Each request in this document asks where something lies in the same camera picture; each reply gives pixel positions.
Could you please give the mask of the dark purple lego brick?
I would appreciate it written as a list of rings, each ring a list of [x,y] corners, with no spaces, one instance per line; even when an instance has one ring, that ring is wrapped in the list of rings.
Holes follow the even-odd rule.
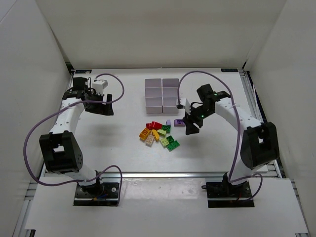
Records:
[[[175,119],[174,120],[174,127],[185,127],[185,124],[182,119]]]

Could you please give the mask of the dark green square lego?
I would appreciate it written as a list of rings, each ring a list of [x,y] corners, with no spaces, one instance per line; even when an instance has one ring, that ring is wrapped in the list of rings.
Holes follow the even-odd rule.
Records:
[[[171,126],[169,125],[163,125],[162,130],[164,130],[166,133],[170,133],[171,131]]]

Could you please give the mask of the red curved lego brick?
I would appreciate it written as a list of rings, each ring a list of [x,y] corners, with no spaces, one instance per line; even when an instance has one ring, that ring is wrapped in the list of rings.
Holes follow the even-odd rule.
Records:
[[[162,129],[162,124],[159,122],[156,122],[156,121],[152,121],[151,127],[154,130],[160,130],[160,129]]]

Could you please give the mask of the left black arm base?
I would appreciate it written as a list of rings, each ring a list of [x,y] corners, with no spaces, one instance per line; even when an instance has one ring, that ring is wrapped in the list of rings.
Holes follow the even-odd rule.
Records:
[[[76,186],[73,206],[118,206],[120,182]]]

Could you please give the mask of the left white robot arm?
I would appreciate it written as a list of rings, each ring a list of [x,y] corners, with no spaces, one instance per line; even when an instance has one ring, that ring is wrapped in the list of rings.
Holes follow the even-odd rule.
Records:
[[[104,79],[88,84],[88,79],[77,77],[73,86],[62,97],[62,109],[55,125],[46,135],[39,138],[46,170],[49,173],[64,174],[74,180],[86,192],[101,192],[97,171],[83,163],[82,151],[75,139],[75,130],[83,111],[112,116],[114,114],[112,95],[104,95],[108,86]]]

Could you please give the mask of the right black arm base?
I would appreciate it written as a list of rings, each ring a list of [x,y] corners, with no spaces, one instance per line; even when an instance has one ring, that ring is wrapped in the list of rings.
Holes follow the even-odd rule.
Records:
[[[206,190],[209,208],[249,208],[254,207],[251,200],[249,182],[233,186],[224,182],[206,182],[201,188]]]

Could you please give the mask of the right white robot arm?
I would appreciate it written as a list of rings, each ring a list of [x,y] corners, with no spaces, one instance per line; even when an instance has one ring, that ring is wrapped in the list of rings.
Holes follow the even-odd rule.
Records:
[[[215,92],[209,84],[197,89],[200,102],[194,107],[186,98],[177,100],[177,108],[185,109],[183,122],[186,135],[199,133],[203,121],[216,114],[237,131],[237,151],[233,164],[223,176],[223,186],[232,189],[267,163],[279,158],[277,128],[272,122],[261,122],[239,108],[225,91]]]

